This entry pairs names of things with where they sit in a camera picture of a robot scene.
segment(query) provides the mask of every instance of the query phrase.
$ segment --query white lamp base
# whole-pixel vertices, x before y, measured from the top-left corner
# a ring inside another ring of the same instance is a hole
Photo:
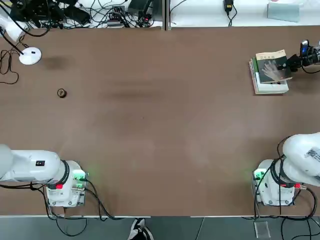
[[[33,65],[40,61],[41,51],[36,47],[27,47],[23,51],[23,54],[20,54],[19,60],[24,65]]]

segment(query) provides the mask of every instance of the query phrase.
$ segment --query brown table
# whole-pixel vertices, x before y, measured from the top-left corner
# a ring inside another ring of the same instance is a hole
[[[288,94],[255,96],[248,61],[258,52],[298,53],[301,40],[318,42],[319,31],[77,29],[27,36],[43,57],[33,66],[14,57],[20,79],[0,85],[0,142],[79,162],[114,215],[252,215],[258,163],[277,157],[284,137],[320,130],[320,74],[297,73]],[[59,88],[66,98],[57,97]],[[0,201],[0,215],[45,214],[41,195],[29,190],[1,189]],[[301,197],[283,214],[306,215],[311,204]],[[79,210],[98,214],[90,196]]]

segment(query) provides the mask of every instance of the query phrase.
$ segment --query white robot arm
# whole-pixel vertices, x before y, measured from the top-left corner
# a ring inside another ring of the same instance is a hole
[[[300,184],[320,187],[320,132],[289,137],[283,144],[283,154],[282,163],[267,159],[253,172],[254,192],[262,179],[257,190],[259,203],[289,206],[293,203],[295,187]]]
[[[75,161],[55,152],[11,150],[0,144],[0,181],[46,184],[49,205],[75,207],[84,203],[87,174]]]

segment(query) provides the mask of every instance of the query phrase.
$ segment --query sneaker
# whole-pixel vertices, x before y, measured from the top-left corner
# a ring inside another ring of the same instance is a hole
[[[145,225],[144,218],[137,218],[133,221],[128,240],[154,240],[154,236]]]

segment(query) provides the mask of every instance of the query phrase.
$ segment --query stack of books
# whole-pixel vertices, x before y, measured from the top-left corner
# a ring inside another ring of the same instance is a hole
[[[255,94],[284,94],[292,79],[290,68],[278,70],[287,61],[285,50],[257,53],[249,61]]]

